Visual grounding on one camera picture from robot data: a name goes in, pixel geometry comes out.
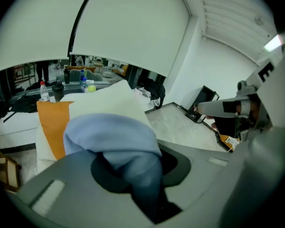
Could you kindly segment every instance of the blue fabric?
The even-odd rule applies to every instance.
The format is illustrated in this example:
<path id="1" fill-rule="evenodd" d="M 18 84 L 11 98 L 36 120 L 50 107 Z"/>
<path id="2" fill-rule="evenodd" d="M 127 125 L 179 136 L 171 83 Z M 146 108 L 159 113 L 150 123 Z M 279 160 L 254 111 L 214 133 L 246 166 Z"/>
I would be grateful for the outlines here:
<path id="1" fill-rule="evenodd" d="M 156 220 L 162 153 L 149 126 L 115 114 L 87 114 L 68 123 L 63 140 L 66 155 L 83 149 L 102 152 L 116 174 L 132 184 L 136 204 Z"/>

